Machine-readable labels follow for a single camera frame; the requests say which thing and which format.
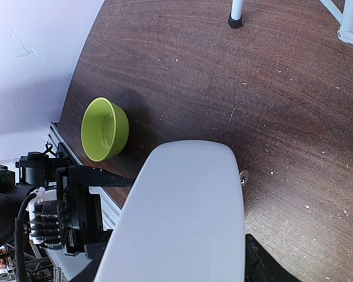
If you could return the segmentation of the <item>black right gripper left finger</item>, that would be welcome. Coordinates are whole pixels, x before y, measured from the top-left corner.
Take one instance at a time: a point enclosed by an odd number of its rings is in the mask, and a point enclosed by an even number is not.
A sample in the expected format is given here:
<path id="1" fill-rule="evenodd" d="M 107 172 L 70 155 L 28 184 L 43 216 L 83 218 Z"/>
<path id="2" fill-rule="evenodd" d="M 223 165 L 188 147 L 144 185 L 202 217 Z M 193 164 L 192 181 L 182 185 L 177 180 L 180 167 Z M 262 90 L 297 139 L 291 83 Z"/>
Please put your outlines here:
<path id="1" fill-rule="evenodd" d="M 96 256 L 93 260 L 88 263 L 88 265 L 82 271 L 80 271 L 69 282 L 94 282 L 103 255 L 104 254 L 101 253 Z"/>

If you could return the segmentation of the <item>white metronome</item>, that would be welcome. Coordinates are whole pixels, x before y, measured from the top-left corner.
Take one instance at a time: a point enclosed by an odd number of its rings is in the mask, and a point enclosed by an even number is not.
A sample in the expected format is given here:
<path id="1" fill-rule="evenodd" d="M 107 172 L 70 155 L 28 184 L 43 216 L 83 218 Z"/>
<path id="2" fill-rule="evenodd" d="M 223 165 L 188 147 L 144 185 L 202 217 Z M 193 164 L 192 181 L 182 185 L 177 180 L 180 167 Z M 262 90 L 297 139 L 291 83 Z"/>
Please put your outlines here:
<path id="1" fill-rule="evenodd" d="M 233 151 L 156 147 L 122 208 L 96 281 L 244 281 L 244 201 Z"/>

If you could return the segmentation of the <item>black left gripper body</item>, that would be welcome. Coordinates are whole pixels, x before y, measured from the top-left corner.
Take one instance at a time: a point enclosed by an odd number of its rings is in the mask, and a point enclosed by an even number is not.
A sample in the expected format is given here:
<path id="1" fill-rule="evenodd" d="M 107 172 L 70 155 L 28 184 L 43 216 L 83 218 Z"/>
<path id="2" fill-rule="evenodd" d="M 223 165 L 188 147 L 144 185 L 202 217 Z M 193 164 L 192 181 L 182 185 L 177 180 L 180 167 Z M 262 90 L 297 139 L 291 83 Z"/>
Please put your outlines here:
<path id="1" fill-rule="evenodd" d="M 64 252 L 70 256 L 84 253 L 93 260 L 104 251 L 111 230 L 105 231 L 102 221 L 101 197 L 90 187 L 132 187 L 134 179 L 106 170 L 73 165 L 56 170 L 57 198 L 67 208 L 67 234 Z"/>

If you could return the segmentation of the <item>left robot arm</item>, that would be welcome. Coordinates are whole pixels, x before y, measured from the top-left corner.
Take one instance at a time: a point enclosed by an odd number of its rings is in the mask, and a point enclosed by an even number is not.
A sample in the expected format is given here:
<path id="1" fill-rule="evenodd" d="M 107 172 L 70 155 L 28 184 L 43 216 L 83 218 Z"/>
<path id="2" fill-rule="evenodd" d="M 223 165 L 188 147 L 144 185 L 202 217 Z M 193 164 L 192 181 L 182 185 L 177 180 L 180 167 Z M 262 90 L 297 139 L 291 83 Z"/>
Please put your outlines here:
<path id="1" fill-rule="evenodd" d="M 131 187 L 133 179 L 75 164 L 70 157 L 30 152 L 15 172 L 0 164 L 0 246 L 15 237 L 15 219 L 25 206 L 24 226 L 35 244 L 66 255 L 93 258 L 110 233 L 104 230 L 99 195 L 90 187 Z"/>

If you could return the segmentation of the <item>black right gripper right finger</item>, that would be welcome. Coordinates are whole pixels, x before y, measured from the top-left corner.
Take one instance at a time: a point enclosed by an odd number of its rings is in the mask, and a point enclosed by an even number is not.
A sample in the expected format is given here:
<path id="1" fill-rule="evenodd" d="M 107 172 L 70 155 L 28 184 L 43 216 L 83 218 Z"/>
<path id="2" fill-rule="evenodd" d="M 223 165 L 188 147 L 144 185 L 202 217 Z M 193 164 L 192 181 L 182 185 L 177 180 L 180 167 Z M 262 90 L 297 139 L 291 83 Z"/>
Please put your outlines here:
<path id="1" fill-rule="evenodd" d="M 245 281 L 300 282 L 286 271 L 251 234 L 245 235 Z"/>

